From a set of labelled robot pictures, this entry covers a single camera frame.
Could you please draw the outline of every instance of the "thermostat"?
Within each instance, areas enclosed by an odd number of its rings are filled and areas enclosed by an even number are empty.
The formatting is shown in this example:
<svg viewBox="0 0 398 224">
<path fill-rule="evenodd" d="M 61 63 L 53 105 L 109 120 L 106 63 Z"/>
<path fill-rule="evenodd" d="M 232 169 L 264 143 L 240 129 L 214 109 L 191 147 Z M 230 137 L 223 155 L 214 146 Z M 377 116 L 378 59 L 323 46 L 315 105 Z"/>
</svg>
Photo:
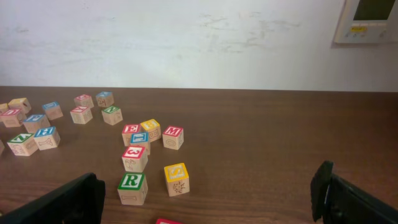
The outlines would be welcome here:
<svg viewBox="0 0 398 224">
<path fill-rule="evenodd" d="M 391 30 L 398 27 L 397 21 L 392 21 L 398 14 L 395 1 L 346 0 L 335 42 L 362 44 L 390 41 Z"/>
</svg>

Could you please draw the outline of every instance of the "wooden table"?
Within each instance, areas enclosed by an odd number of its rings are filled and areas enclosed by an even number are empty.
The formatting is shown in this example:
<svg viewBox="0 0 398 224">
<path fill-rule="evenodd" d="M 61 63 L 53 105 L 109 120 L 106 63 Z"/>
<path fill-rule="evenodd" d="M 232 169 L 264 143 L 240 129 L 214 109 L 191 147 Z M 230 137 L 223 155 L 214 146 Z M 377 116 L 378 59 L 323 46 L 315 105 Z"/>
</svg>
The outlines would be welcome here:
<svg viewBox="0 0 398 224">
<path fill-rule="evenodd" d="M 72 122 L 73 98 L 113 91 L 123 122 L 110 126 L 100 109 L 86 125 Z M 398 208 L 398 93 L 32 88 L 0 86 L 0 103 L 28 97 L 33 113 L 58 101 L 64 117 L 51 123 L 60 147 L 0 156 L 0 210 L 10 212 L 94 172 L 106 183 L 102 223 L 313 223 L 310 181 L 324 160 L 334 172 Z M 143 206 L 121 205 L 122 127 L 155 118 L 162 130 L 185 128 L 179 151 L 152 143 L 144 170 Z M 21 128 L 0 124 L 3 142 Z M 184 162 L 190 193 L 169 197 L 163 167 Z"/>
</svg>

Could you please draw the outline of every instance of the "white wall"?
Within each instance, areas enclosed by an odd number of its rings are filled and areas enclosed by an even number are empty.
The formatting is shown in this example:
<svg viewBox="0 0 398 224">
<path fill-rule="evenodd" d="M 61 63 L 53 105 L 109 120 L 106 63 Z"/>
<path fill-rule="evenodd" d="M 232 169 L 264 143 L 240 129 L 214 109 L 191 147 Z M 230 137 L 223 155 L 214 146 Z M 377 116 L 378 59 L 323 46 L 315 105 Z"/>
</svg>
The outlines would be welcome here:
<svg viewBox="0 0 398 224">
<path fill-rule="evenodd" d="M 0 0 L 0 85 L 398 91 L 398 45 L 331 45 L 343 0 Z"/>
</svg>

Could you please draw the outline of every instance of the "yellow block face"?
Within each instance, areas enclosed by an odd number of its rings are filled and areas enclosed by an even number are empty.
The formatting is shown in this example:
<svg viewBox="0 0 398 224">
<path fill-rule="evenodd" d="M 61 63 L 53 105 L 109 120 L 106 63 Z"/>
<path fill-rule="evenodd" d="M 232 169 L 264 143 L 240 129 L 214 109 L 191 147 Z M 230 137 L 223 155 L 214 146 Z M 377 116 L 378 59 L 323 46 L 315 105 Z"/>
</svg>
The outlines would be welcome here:
<svg viewBox="0 0 398 224">
<path fill-rule="evenodd" d="M 189 178 L 187 168 L 184 163 L 174 164 L 171 166 L 164 167 L 167 182 L 174 182 Z"/>
<path fill-rule="evenodd" d="M 366 32 L 368 31 L 367 27 L 351 27 L 351 32 Z"/>
<path fill-rule="evenodd" d="M 149 121 L 145 121 L 141 123 L 141 126 L 146 130 L 151 130 L 156 127 L 159 127 L 160 124 L 155 119 L 150 119 Z"/>
</svg>

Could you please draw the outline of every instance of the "red block face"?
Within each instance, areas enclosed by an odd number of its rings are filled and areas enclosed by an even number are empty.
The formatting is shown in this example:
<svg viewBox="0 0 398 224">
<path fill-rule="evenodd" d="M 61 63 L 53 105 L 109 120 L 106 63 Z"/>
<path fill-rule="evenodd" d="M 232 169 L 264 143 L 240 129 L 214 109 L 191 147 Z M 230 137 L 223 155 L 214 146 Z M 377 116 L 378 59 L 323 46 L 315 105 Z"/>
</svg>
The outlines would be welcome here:
<svg viewBox="0 0 398 224">
<path fill-rule="evenodd" d="M 169 126 L 166 128 L 166 130 L 163 132 L 163 134 L 177 137 L 182 132 L 182 130 L 183 130 L 183 128 Z"/>
</svg>

